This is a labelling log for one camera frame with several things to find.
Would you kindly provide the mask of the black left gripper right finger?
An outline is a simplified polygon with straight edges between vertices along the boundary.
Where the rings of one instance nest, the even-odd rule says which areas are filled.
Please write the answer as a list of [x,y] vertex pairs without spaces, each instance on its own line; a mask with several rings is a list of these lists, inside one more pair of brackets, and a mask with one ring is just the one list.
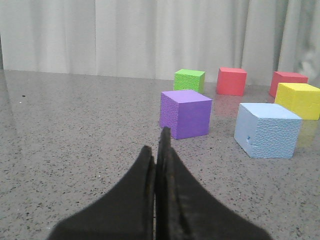
[[214,198],[189,172],[164,127],[156,164],[156,239],[269,240],[261,227]]

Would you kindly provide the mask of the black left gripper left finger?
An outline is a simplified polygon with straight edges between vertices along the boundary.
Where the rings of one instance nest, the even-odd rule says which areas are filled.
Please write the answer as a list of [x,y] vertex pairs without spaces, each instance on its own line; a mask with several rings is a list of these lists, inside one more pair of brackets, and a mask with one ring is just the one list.
[[123,178],[104,196],[62,220],[50,240],[153,239],[156,167],[144,146]]

